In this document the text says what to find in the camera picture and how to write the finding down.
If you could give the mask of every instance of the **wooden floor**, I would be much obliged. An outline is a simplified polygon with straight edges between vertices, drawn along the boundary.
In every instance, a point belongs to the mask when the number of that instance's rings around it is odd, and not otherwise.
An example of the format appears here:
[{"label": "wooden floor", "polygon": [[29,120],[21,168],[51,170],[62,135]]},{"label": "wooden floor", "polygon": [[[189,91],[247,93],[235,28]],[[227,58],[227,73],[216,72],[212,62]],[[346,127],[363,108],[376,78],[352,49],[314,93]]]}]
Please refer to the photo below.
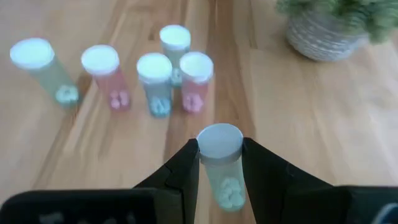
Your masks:
[{"label": "wooden floor", "polygon": [[[394,42],[349,60],[316,63],[285,42],[272,0],[0,1],[0,201],[29,189],[128,188],[205,126],[231,123],[245,136],[332,184],[398,184],[398,54]],[[215,63],[202,114],[154,119],[135,71],[161,51],[159,30],[183,24],[192,49]],[[12,44],[45,37],[85,100],[62,111],[9,61]],[[111,114],[80,55],[94,44],[119,52],[132,110]],[[250,204],[223,213],[201,166],[196,223],[254,223]]]}]

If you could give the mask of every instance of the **plant pot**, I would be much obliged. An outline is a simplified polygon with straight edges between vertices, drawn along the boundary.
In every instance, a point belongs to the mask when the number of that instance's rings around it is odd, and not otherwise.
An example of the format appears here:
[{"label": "plant pot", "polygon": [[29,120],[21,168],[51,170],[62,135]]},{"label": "plant pot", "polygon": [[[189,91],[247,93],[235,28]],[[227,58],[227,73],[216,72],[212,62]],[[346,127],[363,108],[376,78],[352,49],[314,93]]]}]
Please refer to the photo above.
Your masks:
[{"label": "plant pot", "polygon": [[368,41],[367,34],[345,34],[343,21],[336,17],[311,10],[291,16],[286,35],[298,52],[326,62],[347,58]]}]

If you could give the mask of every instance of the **potted plant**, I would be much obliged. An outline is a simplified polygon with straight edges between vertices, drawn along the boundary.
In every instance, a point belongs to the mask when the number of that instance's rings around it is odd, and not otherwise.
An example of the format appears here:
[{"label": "potted plant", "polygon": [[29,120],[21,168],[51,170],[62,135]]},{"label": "potted plant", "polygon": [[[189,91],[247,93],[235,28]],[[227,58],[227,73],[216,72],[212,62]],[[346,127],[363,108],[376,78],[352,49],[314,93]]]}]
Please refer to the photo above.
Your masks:
[{"label": "potted plant", "polygon": [[278,0],[277,9],[289,15],[289,43],[320,61],[344,59],[368,40],[383,42],[398,26],[398,0]]}]

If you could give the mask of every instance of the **white cap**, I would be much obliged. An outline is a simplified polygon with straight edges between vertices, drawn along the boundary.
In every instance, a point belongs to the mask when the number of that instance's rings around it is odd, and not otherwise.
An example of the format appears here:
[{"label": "white cap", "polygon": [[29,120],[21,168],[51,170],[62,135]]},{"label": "white cap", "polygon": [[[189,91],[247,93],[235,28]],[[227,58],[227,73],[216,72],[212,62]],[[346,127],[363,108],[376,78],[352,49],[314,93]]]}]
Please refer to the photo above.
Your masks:
[{"label": "white cap", "polygon": [[93,76],[111,75],[120,65],[116,50],[109,45],[94,45],[81,55],[81,64]]},{"label": "white cap", "polygon": [[170,79],[172,63],[160,53],[148,53],[137,61],[139,79],[144,83],[159,83]]},{"label": "white cap", "polygon": [[54,59],[54,50],[47,40],[41,38],[24,39],[10,49],[12,62],[22,69],[38,69]]},{"label": "white cap", "polygon": [[239,159],[243,134],[232,124],[212,124],[197,136],[201,162],[224,164]]},{"label": "white cap", "polygon": [[183,26],[169,25],[160,30],[160,40],[166,49],[182,50],[191,45],[191,34]]},{"label": "white cap", "polygon": [[189,52],[180,59],[180,69],[193,82],[205,82],[213,76],[213,62],[201,52]]}]

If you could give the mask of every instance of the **pink pill bottle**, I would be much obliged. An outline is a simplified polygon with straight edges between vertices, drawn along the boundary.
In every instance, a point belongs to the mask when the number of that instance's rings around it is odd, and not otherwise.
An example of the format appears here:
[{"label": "pink pill bottle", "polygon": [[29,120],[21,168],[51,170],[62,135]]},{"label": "pink pill bottle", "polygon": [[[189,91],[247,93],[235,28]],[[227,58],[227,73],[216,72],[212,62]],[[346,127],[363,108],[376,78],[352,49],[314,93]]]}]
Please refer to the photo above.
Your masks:
[{"label": "pink pill bottle", "polygon": [[182,105],[189,113],[199,113],[213,77],[213,62],[201,52],[189,52],[180,59],[182,72]]},{"label": "pink pill bottle", "polygon": [[131,98],[120,69],[118,53],[109,45],[94,45],[83,52],[81,64],[93,77],[113,111],[126,111]]}]

